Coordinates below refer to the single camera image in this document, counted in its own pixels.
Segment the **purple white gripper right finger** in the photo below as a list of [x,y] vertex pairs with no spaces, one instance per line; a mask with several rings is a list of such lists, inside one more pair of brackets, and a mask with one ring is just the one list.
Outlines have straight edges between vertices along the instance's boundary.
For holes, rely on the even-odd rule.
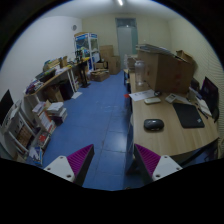
[[134,145],[134,156],[145,185],[182,169],[182,167],[168,155],[159,156],[138,144]]

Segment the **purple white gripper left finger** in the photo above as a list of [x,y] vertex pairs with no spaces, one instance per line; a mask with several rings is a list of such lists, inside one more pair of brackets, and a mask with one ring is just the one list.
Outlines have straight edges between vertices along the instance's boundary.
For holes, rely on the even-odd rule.
[[94,156],[94,145],[90,144],[69,156],[60,155],[44,168],[56,176],[82,186]]

